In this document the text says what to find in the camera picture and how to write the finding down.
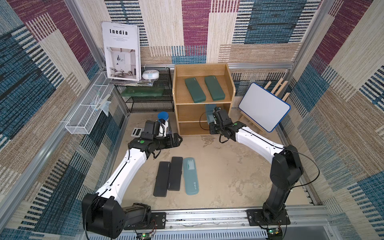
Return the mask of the dark green pencil case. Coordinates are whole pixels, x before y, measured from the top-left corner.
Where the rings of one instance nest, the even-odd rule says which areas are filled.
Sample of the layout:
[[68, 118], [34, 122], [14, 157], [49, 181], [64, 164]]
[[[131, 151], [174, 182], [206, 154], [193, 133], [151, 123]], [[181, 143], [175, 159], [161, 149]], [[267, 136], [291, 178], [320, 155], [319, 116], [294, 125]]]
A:
[[206, 95], [196, 78], [185, 79], [185, 84], [194, 103], [206, 101]]
[[205, 84], [210, 92], [213, 101], [221, 101], [225, 99], [226, 95], [216, 76], [205, 77]]

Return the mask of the light teal pencil case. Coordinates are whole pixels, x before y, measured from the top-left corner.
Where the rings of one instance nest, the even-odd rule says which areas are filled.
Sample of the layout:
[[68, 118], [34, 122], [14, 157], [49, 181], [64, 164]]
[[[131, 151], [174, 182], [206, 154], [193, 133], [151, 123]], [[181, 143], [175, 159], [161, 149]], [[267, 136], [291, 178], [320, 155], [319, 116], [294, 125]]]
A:
[[210, 124], [215, 121], [213, 112], [215, 110], [216, 104], [208, 104], [205, 105], [205, 110], [206, 110], [206, 117], [207, 117], [207, 123]]
[[198, 194], [199, 182], [194, 158], [185, 158], [183, 160], [183, 171], [186, 194], [189, 196]]

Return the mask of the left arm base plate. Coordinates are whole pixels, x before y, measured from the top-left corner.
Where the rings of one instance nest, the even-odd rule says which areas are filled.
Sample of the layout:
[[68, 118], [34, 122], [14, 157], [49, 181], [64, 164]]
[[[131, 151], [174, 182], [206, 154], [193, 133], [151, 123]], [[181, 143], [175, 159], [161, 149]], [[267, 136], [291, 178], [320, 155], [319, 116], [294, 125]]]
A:
[[162, 230], [166, 227], [166, 212], [152, 212], [149, 219], [134, 225], [126, 225], [124, 230]]

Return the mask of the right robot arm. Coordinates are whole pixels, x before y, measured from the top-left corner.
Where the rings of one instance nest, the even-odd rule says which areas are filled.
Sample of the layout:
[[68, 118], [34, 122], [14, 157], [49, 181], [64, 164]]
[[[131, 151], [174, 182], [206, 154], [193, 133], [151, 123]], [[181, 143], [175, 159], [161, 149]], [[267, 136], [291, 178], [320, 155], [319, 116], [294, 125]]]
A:
[[219, 134], [220, 137], [243, 144], [271, 164], [270, 179], [273, 184], [259, 215], [268, 225], [276, 224], [279, 220], [287, 223], [285, 203], [304, 172], [297, 149], [292, 145], [285, 147], [270, 141], [240, 121], [232, 122], [227, 111], [220, 107], [214, 108], [213, 118], [214, 121], [210, 123], [210, 134]]

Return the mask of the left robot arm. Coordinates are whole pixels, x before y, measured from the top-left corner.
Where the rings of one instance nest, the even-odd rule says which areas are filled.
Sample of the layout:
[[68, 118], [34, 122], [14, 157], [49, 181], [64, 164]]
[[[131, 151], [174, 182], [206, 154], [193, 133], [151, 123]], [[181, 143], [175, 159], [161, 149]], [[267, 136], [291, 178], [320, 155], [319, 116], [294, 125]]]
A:
[[146, 121], [140, 137], [128, 144], [128, 150], [110, 178], [94, 194], [82, 200], [83, 228], [85, 233], [96, 233], [110, 239], [117, 238], [126, 227], [150, 226], [152, 210], [149, 205], [134, 203], [121, 206], [128, 186], [146, 160], [155, 151], [178, 147], [183, 138], [167, 134], [165, 121]]

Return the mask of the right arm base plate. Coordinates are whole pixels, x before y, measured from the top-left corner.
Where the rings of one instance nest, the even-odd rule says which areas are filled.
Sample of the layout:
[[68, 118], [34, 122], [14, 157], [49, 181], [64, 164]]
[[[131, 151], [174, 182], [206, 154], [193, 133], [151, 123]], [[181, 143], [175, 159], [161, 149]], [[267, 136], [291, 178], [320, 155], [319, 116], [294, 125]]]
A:
[[290, 225], [291, 221], [288, 217], [287, 211], [283, 209], [281, 213], [276, 216], [264, 211], [263, 209], [248, 209], [246, 210], [248, 222], [250, 226], [256, 227], [271, 227]]

